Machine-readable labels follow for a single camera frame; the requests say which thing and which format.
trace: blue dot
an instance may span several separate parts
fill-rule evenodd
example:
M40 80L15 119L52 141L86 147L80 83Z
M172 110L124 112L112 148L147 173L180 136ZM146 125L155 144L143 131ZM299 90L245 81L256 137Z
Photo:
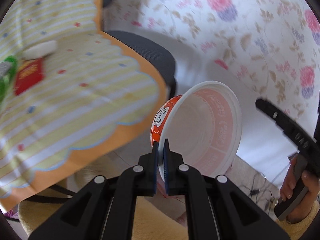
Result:
M31 113L33 113L34 112L34 110L35 110L35 106L30 106L29 108L28 108L28 114L31 114Z

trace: instant noodle cup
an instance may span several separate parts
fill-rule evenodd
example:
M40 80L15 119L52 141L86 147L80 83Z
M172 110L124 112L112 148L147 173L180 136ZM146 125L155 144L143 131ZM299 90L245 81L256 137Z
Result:
M163 186L163 148L180 153L184 163L216 177L231 165L240 144L242 114L238 99L225 84L202 82L167 101L153 120L150 139L159 142L158 185Z

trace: fuzzy yellow clothing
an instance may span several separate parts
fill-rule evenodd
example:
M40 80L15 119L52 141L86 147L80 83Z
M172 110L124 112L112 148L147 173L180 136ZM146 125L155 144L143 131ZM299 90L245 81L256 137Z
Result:
M114 167L109 157L105 155L77 172L75 174L75 180L79 187L83 187L96 175L104 175L107 178L111 178L118 176L119 174L120 172ZM52 215L59 206L60 205L33 203L29 201L21 202L19 204L19 215L23 228L27 234L30 235L32 231ZM277 223L288 233L291 240L296 240L306 231L318 210L319 204L315 203L308 217L300 223L293 225L286 221L277 221ZM145 198L138 197L134 216L132 240L150 239L187 240L188 230L163 214Z

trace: green object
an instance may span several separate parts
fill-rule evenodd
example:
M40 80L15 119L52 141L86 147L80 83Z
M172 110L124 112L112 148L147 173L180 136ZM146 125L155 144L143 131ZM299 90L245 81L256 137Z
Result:
M18 60L15 56L9 56L4 60L4 62L5 61L10 62L11 67L4 76L0 77L0 104L4 100L6 93L12 84L18 67Z

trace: cartoon face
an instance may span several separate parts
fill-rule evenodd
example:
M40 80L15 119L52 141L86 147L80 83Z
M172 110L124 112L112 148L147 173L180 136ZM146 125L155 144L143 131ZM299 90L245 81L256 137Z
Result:
M163 122L164 118L166 117L166 115L168 114L168 112L169 112L169 107L161 108L156 115L156 118L155 118L153 125L155 125L156 127L159 127L162 124L162 122Z

